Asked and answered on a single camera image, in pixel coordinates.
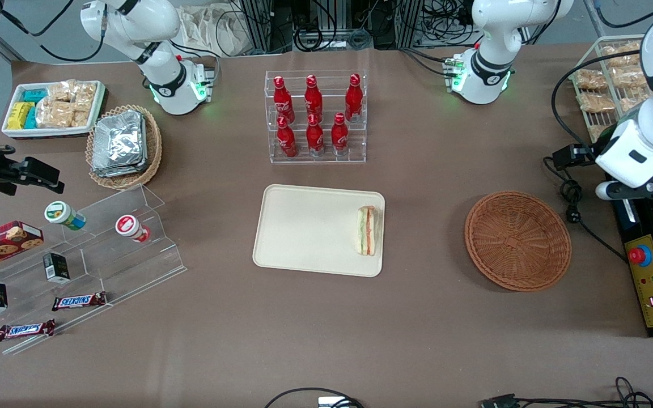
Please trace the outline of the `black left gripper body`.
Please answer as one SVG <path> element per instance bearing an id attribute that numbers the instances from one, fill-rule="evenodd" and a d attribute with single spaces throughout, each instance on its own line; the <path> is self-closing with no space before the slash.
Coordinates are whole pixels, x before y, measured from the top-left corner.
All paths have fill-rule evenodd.
<path id="1" fill-rule="evenodd" d="M 591 144 L 588 147 L 580 146 L 580 156 L 588 156 L 594 161 L 607 149 L 618 123 L 596 124 L 587 126 Z"/>

